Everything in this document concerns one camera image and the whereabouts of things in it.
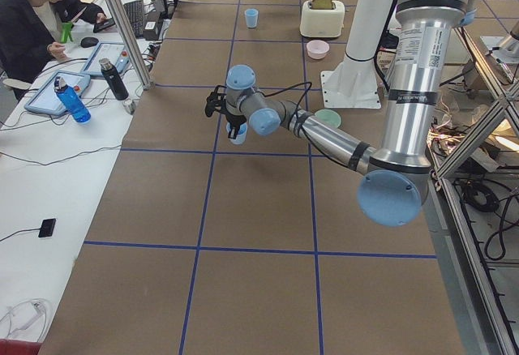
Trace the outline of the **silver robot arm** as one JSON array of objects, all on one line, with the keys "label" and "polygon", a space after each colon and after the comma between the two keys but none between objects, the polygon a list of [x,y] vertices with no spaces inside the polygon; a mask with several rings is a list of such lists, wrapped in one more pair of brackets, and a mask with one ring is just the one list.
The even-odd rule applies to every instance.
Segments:
[{"label": "silver robot arm", "polygon": [[323,73],[321,85],[328,106],[373,106],[380,38],[390,19],[399,23],[380,148],[330,126],[296,102],[268,98],[246,65],[229,69],[225,92],[209,96],[205,113],[222,113],[231,139],[241,126],[262,136],[285,128],[306,139],[328,159],[362,174],[357,200],[368,218],[386,226],[405,225],[419,214],[428,194],[426,141],[449,37],[474,14],[474,0],[358,0],[344,59]]}]

